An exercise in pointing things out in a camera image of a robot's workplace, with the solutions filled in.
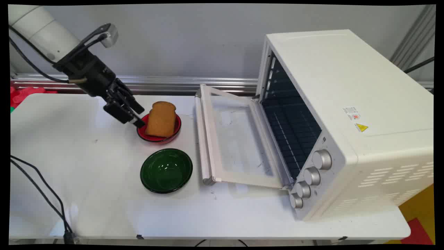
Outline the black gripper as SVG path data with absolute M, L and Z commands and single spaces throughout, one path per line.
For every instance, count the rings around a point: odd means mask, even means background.
M 119 122 L 131 123 L 137 128 L 146 125 L 138 116 L 145 109 L 136 101 L 132 91 L 88 49 L 76 49 L 69 52 L 53 67 L 68 77 L 69 84 L 77 85 L 91 97 L 115 98 L 119 96 L 125 104 L 112 101 L 103 107 L 105 112 Z

